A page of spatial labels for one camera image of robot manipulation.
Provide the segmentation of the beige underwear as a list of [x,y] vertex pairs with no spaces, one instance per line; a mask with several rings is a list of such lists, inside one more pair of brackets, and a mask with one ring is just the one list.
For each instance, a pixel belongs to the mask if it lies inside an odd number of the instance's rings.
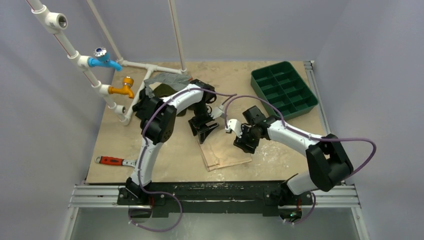
[[208,172],[252,161],[251,154],[234,146],[235,137],[236,135],[226,133],[224,127],[219,126],[206,137],[203,143],[200,143],[198,137],[195,138]]

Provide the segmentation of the striped grey underwear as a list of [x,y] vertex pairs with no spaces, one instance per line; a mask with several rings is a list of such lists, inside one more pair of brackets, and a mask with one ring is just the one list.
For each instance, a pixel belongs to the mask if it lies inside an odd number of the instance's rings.
[[171,86],[176,91],[183,90],[191,81],[193,78],[189,75],[181,75],[176,73],[167,73],[162,72],[158,75],[151,77],[147,80],[144,80],[145,83],[145,94],[149,96],[150,98],[154,97],[153,90],[159,85],[159,84],[167,84]]

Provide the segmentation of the green compartment tray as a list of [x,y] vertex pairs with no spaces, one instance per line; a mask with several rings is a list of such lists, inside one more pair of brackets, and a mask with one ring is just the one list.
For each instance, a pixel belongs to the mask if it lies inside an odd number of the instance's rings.
[[285,121],[309,113],[319,101],[294,65],[278,62],[251,72],[250,85],[269,115],[281,112]]

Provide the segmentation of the dark green underwear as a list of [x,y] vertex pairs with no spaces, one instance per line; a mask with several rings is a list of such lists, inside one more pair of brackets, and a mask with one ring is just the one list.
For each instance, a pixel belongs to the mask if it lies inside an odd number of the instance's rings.
[[177,90],[164,83],[160,83],[155,89],[152,90],[153,95],[158,98],[169,97],[177,92]]

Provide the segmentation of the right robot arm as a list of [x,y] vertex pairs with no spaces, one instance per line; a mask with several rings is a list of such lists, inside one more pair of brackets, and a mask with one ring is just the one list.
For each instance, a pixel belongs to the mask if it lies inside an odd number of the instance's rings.
[[339,139],[321,136],[296,128],[281,117],[265,116],[257,106],[243,112],[245,122],[230,119],[225,130],[234,132],[234,146],[254,154],[261,139],[283,144],[306,158],[307,171],[297,173],[282,184],[280,196],[288,204],[312,190],[328,192],[354,171]]

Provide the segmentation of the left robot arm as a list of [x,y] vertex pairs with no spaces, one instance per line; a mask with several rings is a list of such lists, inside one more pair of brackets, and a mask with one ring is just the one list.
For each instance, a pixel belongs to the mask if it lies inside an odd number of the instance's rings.
[[180,112],[189,108],[193,110],[194,117],[188,124],[200,144],[204,143],[207,136],[219,126],[208,109],[208,105],[216,99],[215,88],[198,79],[192,80],[187,87],[168,97],[142,99],[137,113],[141,120],[142,145],[135,169],[126,180],[124,198],[138,205],[148,201],[149,191],[146,186],[152,181],[153,167],[159,150],[172,136]]

